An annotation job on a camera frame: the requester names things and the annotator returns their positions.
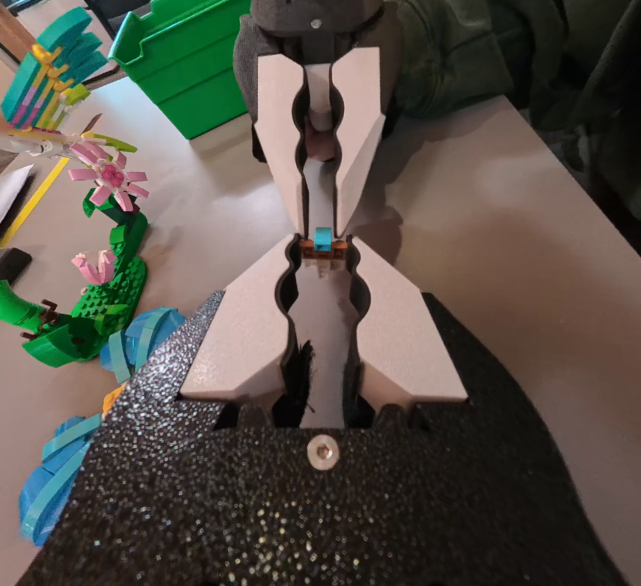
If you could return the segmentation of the colourful lego bird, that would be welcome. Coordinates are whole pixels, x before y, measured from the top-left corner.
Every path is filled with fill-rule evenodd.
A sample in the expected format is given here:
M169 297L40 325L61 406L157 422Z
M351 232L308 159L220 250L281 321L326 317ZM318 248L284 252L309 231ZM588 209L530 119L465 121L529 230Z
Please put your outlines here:
M83 82L107 64L100 39L88 30L90 15L73 8L49 25L29 47L1 99L1 152L64 156L77 142L94 142L123 152L137 149L95 133L96 116L82 132L61 125L90 96Z

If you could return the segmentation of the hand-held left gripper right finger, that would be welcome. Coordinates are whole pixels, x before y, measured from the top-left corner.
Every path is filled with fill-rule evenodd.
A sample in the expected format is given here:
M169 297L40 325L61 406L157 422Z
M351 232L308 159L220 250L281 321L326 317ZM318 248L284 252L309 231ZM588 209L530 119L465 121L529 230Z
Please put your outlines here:
M421 291L357 237L348 241L356 393L369 406L463 402L468 393Z

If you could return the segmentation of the person's green hoodie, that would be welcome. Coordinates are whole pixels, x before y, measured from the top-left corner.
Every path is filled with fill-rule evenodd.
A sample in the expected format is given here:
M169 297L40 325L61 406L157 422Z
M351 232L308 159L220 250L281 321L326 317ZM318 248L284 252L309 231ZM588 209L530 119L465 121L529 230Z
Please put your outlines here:
M535 128L640 254L640 0L562 5L569 103L561 128Z

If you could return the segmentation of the person's right forearm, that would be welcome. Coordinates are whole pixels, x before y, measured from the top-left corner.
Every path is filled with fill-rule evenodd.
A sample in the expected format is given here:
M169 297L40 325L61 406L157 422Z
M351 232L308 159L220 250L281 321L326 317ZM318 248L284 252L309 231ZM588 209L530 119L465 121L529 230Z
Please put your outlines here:
M396 96L413 117L505 95L527 104L535 57L532 13L545 0L386 0L403 30Z

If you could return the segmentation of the brown lego plate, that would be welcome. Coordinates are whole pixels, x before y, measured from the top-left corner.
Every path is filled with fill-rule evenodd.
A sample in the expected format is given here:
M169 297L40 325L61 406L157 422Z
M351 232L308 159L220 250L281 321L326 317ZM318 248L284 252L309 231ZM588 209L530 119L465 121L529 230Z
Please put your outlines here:
M315 244L312 240L300 241L300 253L303 260L345 261L348 243L335 240L327 245Z

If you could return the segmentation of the green lego plant pink flowers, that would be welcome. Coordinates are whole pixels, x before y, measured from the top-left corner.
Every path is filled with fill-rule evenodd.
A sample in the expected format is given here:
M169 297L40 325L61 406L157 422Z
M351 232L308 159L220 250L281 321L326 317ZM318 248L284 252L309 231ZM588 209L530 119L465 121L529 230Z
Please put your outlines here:
M139 303L148 269L138 252L149 223L137 200L149 196L140 185L148 177L128 169L128 153L134 152L89 141L70 148L71 157L83 165L69 170L70 179L93 184L83 200L85 216L101 212L116 224L109 247L98 253L97 263L85 253L72 259L87 286L70 313L48 300L29 302L1 280L1 321L20 328L22 348L46 366L97 357L109 337L129 325Z

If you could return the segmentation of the green plastic bin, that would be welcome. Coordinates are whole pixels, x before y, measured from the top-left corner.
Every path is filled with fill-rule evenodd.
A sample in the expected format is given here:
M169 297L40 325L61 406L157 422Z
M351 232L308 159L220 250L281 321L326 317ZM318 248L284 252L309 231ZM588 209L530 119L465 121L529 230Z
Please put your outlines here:
M252 0L152 0L126 15L110 58L188 140L247 111L233 51Z

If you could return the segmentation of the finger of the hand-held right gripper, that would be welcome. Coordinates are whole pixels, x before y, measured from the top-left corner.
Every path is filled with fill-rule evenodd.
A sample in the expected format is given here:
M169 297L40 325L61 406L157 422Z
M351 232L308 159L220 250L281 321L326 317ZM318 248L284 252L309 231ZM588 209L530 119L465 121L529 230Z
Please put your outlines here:
M338 115L333 231L341 238L362 196L386 120L381 109L380 48L355 47L333 63L330 96Z
M307 158L306 72L285 55L262 55L258 57L257 78L254 130L296 232L308 237L308 186L303 173Z

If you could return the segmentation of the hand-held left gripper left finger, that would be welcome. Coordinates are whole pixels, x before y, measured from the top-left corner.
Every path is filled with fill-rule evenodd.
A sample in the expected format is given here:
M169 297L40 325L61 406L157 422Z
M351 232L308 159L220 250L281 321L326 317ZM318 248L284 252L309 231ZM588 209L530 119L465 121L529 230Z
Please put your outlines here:
M293 336L276 289L298 239L286 235L224 289L181 386L183 398L276 403L284 395L281 363Z

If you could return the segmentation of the white flat pad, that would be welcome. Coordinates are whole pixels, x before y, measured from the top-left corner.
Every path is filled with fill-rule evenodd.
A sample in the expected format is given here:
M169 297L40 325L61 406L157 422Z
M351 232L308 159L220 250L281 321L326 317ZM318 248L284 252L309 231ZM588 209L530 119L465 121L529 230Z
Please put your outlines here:
M20 191L25 186L33 168L34 164L30 164L1 176L1 222L4 221L4 218L20 194Z

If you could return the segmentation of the yellow tape strip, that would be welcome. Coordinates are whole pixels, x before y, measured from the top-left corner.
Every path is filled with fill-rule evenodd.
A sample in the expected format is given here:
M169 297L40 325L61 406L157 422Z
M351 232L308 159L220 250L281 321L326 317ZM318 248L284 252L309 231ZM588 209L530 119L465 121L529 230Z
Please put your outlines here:
M68 157L62 157L52 168L50 173L39 184L38 188L34 191L32 196L25 202L21 210L17 213L12 223L7 227L4 234L1 236L1 249L6 248L11 240L15 237L21 226L28 219L30 214L34 211L36 206L40 203L47 191L51 188L52 184L60 176L63 169L69 162Z

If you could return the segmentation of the blue lego flower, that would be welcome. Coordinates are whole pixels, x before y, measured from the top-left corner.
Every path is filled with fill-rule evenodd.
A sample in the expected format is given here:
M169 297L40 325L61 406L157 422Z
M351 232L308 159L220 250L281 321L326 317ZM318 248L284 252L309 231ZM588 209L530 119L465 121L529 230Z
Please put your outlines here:
M184 315L177 309L150 310L133 319L127 328L112 334L101 348L100 364L114 374L116 390L105 396L99 414L74 416L60 424L43 447L39 465L20 492L20 534L35 547L43 546L57 524L92 438L116 399L153 351L184 322Z

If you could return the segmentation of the person's right hand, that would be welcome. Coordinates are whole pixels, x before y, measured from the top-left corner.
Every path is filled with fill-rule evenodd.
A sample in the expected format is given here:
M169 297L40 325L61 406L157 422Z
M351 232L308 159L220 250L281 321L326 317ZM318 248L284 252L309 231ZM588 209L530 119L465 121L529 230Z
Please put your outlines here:
M305 145L309 159L327 162L335 158L333 129L317 130L309 117L305 119Z

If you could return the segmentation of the black flat box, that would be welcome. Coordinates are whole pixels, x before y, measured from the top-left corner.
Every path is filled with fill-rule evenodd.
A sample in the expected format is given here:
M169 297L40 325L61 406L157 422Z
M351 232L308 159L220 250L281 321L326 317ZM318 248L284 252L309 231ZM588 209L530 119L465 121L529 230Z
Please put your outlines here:
M6 281L9 285L17 280L18 277L32 262L30 254L19 248L2 248L1 249L1 280Z

